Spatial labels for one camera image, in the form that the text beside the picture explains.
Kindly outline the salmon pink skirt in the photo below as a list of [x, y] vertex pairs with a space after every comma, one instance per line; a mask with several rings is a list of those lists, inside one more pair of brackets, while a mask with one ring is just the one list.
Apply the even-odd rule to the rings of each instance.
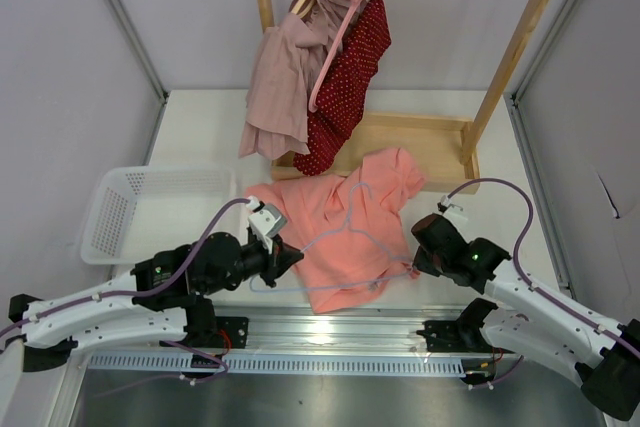
[[[257, 184], [245, 193], [282, 212], [287, 223], [281, 236], [301, 250], [316, 236], [341, 226], [349, 191], [358, 182], [368, 183], [372, 195], [363, 187], [355, 190], [353, 227], [368, 231], [394, 255], [411, 258], [400, 212], [421, 191], [426, 177], [405, 149], [369, 153], [361, 166], [346, 177], [328, 174]], [[322, 240], [294, 266], [303, 287], [358, 282], [402, 273], [404, 269], [401, 262], [390, 261], [365, 236], [349, 232]], [[375, 290], [359, 286], [306, 294], [312, 311], [325, 314], [371, 303], [384, 293], [389, 282]]]

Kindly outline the light blue plastic hanger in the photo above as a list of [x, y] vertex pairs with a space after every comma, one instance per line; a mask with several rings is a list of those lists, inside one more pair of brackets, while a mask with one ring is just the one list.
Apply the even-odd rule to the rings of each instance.
[[374, 279], [366, 279], [358, 282], [350, 282], [350, 283], [342, 283], [342, 284], [329, 284], [323, 286], [316, 287], [289, 287], [289, 288], [269, 288], [269, 289], [256, 289], [254, 287], [254, 280], [251, 280], [249, 283], [249, 289], [251, 292], [259, 293], [259, 294], [276, 294], [276, 293], [294, 293], [294, 292], [318, 292], [318, 291], [327, 291], [332, 289], [347, 289], [354, 288], [359, 286], [366, 286], [369, 290], [377, 289], [383, 282], [389, 282], [395, 279], [400, 278], [411, 278], [415, 279], [418, 276], [416, 269], [412, 265], [412, 260], [408, 256], [403, 255], [394, 255], [392, 251], [385, 246], [383, 243], [375, 239], [368, 231], [362, 229], [355, 229], [352, 225], [352, 217], [353, 217], [353, 206], [354, 206], [354, 192], [358, 187], [363, 187], [366, 189], [369, 195], [372, 195], [371, 186], [366, 182], [358, 182], [356, 183], [349, 191], [348, 194], [348, 209], [345, 214], [344, 221], [341, 226], [337, 229], [332, 229], [323, 232], [322, 234], [316, 236], [311, 242], [309, 242], [306, 246], [301, 249], [302, 253], [306, 253], [313, 246], [321, 242], [322, 240], [335, 236], [341, 235], [343, 232], [349, 232], [352, 234], [359, 234], [365, 236], [370, 242], [372, 242], [378, 249], [383, 251], [387, 258], [393, 262], [401, 262], [405, 267], [402, 273], [394, 274], [394, 275], [386, 275], [382, 277], [377, 277]]

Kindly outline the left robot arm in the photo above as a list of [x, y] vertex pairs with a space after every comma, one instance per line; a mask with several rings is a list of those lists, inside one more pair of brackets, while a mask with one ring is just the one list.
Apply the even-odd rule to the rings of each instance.
[[188, 348], [224, 348], [229, 333], [218, 323], [211, 295], [234, 291], [260, 277], [269, 287], [303, 259], [280, 236], [246, 244], [216, 232], [194, 244], [162, 251], [131, 271], [92, 289], [43, 300], [11, 298], [8, 317], [23, 344], [21, 369], [43, 372], [71, 356], [102, 347], [158, 342]]

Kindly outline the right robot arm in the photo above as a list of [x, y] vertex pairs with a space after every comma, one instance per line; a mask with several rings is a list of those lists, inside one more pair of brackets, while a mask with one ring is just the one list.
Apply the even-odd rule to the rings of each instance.
[[538, 282], [515, 254], [485, 238], [466, 241], [453, 223], [430, 214], [411, 229], [415, 268], [478, 292], [440, 335], [431, 321], [420, 336], [430, 350], [502, 349], [574, 383], [601, 412], [630, 420], [639, 406], [639, 322], [623, 324]]

